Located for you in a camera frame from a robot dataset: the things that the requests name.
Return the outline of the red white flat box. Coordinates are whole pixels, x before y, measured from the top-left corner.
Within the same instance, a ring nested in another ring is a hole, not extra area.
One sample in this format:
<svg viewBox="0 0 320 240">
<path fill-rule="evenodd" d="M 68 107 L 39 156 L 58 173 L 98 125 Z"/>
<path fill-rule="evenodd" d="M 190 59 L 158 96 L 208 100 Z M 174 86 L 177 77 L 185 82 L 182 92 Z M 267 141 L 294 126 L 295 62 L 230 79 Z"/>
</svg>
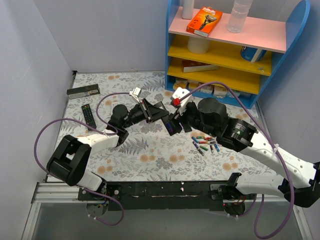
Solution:
<svg viewBox="0 0 320 240">
<path fill-rule="evenodd" d="M 207 64 L 193 60 L 182 60 L 181 63 L 183 73 L 214 71 L 218 70 L 219 68 L 217 65 Z"/>
</svg>

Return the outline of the blue battery lower right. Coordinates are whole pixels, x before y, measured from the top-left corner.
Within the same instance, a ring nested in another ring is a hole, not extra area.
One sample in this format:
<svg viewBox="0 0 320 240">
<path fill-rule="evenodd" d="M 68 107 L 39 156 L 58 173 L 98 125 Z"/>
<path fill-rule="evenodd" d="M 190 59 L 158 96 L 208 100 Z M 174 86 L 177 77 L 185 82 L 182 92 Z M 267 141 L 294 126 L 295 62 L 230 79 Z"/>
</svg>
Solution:
<svg viewBox="0 0 320 240">
<path fill-rule="evenodd" d="M 219 149 L 219 147 L 218 147 L 218 145 L 217 145 L 216 143 L 215 143 L 213 146 L 215 147 L 215 149 L 216 149 L 217 152 L 220 151 L 220 149 Z"/>
</svg>

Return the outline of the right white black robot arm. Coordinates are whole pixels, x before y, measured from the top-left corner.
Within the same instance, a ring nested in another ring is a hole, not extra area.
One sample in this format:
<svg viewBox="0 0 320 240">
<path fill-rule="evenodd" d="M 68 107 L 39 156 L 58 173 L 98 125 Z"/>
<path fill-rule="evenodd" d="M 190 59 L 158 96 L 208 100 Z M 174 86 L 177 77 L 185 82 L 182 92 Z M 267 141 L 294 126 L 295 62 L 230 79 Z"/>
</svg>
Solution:
<svg viewBox="0 0 320 240">
<path fill-rule="evenodd" d="M 303 208 L 309 208 L 320 198 L 318 162 L 306 162 L 282 148 L 272 147 L 256 127 L 229 117 L 226 106 L 214 98 L 204 98 L 198 104 L 190 97 L 180 100 L 173 96 L 171 99 L 171 104 L 177 108 L 172 116 L 174 123 L 215 137 L 221 146 L 251 157 L 276 172 L 274 176 L 231 176 L 222 188 L 230 198 L 266 194 L 283 197 Z"/>
</svg>

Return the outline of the white paper roll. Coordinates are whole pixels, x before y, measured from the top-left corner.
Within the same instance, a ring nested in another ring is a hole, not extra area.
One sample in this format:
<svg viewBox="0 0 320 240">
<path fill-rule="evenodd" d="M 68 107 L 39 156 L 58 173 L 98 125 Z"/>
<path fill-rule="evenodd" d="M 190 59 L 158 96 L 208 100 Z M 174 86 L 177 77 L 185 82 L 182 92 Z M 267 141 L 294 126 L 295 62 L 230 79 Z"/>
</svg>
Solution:
<svg viewBox="0 0 320 240">
<path fill-rule="evenodd" d="M 205 54 L 208 52 L 211 41 L 204 38 L 189 37 L 187 42 L 187 49 L 193 54 Z"/>
</svg>

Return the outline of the green battery lower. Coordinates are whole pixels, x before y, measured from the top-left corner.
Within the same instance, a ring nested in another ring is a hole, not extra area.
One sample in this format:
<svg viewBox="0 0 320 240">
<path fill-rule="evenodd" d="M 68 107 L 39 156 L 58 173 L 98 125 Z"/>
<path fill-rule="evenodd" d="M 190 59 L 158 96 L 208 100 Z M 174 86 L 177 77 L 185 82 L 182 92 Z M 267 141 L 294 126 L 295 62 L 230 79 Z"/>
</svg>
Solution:
<svg viewBox="0 0 320 240">
<path fill-rule="evenodd" d="M 208 150 L 209 150 L 207 147 L 205 147 L 205 146 L 203 146 L 203 145 L 200 145 L 199 148 L 201 148 L 201 149 L 204 150 L 204 151 L 208 151 Z"/>
</svg>

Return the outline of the teal small box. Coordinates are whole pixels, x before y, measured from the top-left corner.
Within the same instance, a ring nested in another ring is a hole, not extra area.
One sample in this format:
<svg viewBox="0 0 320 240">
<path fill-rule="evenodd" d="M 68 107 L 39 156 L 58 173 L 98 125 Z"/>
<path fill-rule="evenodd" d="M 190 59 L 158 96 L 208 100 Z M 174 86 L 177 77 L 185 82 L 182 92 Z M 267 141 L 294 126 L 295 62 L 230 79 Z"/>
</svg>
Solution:
<svg viewBox="0 0 320 240">
<path fill-rule="evenodd" d="M 232 89 L 231 91 L 229 91 L 229 90 L 227 91 L 226 97 L 228 97 L 228 98 L 234 98 L 235 96 L 239 97 L 240 94 L 241 94 L 240 91 Z"/>
</svg>

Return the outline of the yellow white small box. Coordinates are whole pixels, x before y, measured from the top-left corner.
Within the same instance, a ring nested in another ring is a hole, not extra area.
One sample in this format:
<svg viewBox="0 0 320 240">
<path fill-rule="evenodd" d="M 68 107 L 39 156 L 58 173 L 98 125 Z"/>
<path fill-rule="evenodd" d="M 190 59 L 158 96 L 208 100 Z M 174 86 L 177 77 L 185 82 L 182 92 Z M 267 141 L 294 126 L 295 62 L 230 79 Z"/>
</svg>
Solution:
<svg viewBox="0 0 320 240">
<path fill-rule="evenodd" d="M 194 89 L 196 89 L 198 86 L 200 85 L 199 82 L 197 81 L 193 81 L 193 80 L 188 80 L 188 90 L 191 92 L 193 91 Z"/>
</svg>

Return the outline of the clear plastic bottle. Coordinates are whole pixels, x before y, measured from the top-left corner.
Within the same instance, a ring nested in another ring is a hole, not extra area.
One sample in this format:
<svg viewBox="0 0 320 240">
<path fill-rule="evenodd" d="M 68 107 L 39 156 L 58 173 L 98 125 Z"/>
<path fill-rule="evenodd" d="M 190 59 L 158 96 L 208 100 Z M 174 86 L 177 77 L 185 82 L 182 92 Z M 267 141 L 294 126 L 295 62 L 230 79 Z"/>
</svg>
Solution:
<svg viewBox="0 0 320 240">
<path fill-rule="evenodd" d="M 227 30 L 231 33 L 240 33 L 244 27 L 245 20 L 253 0 L 235 0 L 227 24 Z"/>
</svg>

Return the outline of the orange Gillette razor box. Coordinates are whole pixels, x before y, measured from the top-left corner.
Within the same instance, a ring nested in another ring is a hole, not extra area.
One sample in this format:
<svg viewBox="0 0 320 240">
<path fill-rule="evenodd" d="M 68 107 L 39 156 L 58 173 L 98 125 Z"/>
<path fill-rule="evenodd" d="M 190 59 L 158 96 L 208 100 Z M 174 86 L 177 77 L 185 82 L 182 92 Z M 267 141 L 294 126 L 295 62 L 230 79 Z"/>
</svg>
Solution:
<svg viewBox="0 0 320 240">
<path fill-rule="evenodd" d="M 195 17 L 189 22 L 186 31 L 207 38 L 219 23 L 223 12 L 211 7 L 202 7 Z"/>
</svg>

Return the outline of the floral table mat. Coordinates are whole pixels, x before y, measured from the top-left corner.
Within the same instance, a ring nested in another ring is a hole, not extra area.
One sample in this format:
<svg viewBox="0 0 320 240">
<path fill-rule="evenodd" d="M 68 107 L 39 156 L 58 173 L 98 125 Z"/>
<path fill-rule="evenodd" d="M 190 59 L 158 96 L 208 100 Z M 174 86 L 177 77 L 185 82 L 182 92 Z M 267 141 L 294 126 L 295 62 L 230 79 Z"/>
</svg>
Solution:
<svg viewBox="0 0 320 240">
<path fill-rule="evenodd" d="M 98 84 L 100 94 L 71 99 L 65 110 L 59 137 L 89 136 L 91 131 L 80 125 L 84 120 L 82 105 L 89 104 L 98 130 L 105 128 L 112 113 L 112 103 L 123 104 L 132 109 L 135 101 L 128 92 L 141 88 L 141 97 L 155 104 L 160 101 L 169 112 L 172 93 L 165 89 L 165 75 L 155 72 L 77 73 L 75 88 Z M 232 173 L 254 176 L 272 176 L 274 171 L 260 162 L 232 150 L 219 146 L 203 151 L 202 156 L 192 143 L 192 137 L 200 131 L 179 133 L 170 136 L 158 120 L 142 121 L 128 129 L 125 142 L 116 148 L 105 149 L 92 157 L 87 169 L 107 181 L 197 181 L 227 180 Z"/>
</svg>

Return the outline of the slim black remote control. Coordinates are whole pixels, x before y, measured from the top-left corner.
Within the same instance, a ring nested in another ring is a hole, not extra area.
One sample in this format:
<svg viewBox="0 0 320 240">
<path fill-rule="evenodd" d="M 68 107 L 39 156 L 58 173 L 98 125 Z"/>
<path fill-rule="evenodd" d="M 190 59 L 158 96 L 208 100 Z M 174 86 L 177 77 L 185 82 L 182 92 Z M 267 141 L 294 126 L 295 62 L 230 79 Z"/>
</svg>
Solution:
<svg viewBox="0 0 320 240">
<path fill-rule="evenodd" d="M 157 102 L 154 106 L 159 109 L 155 114 L 155 117 L 157 119 L 161 119 L 168 134 L 170 136 L 179 134 L 182 131 L 182 126 L 176 119 L 174 119 L 174 114 L 170 113 L 161 101 Z"/>
</svg>

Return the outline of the black TV remote coloured buttons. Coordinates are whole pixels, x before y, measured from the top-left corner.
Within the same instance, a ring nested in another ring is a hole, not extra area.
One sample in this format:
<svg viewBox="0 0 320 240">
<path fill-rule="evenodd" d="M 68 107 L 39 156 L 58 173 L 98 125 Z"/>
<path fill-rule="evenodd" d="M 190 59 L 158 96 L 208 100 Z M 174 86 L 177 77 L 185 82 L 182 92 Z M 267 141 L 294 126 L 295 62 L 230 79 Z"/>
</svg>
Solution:
<svg viewBox="0 0 320 240">
<path fill-rule="evenodd" d="M 93 117 L 93 113 L 89 104 L 85 104 L 81 106 L 81 110 L 84 116 L 85 123 L 91 128 L 96 129 L 97 125 L 95 119 Z"/>
</svg>

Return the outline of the dark long cardboard box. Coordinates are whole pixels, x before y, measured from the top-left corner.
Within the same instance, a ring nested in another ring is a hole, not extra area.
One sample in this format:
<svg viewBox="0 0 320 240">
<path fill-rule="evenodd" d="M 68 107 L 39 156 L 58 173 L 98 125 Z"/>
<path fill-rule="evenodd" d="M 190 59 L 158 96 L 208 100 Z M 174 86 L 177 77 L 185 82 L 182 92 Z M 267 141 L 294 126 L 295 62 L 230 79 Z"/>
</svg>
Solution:
<svg viewBox="0 0 320 240">
<path fill-rule="evenodd" d="M 92 84 L 77 88 L 71 88 L 66 91 L 66 94 L 70 100 L 77 99 L 77 98 L 84 98 L 94 95 L 99 95 L 100 87 L 98 84 Z"/>
</svg>

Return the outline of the white bottle on shelf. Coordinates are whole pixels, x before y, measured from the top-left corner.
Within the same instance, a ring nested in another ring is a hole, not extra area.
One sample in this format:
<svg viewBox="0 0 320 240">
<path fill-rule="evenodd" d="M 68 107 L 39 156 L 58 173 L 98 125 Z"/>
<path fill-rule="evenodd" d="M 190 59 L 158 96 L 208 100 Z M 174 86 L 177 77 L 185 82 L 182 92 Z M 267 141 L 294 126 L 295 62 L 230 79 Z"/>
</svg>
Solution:
<svg viewBox="0 0 320 240">
<path fill-rule="evenodd" d="M 186 20 L 191 20 L 193 16 L 194 0 L 183 0 L 182 5 L 182 18 Z"/>
</svg>

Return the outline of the white air conditioner remote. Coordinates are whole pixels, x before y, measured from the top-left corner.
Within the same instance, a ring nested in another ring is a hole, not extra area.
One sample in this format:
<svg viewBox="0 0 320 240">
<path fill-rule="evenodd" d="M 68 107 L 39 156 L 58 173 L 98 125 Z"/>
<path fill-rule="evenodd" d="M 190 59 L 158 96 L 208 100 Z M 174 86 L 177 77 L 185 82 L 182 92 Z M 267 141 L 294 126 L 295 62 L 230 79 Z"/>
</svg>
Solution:
<svg viewBox="0 0 320 240">
<path fill-rule="evenodd" d="M 111 104 L 111 117 L 112 121 L 118 121 L 121 117 L 121 105 L 113 102 Z"/>
</svg>

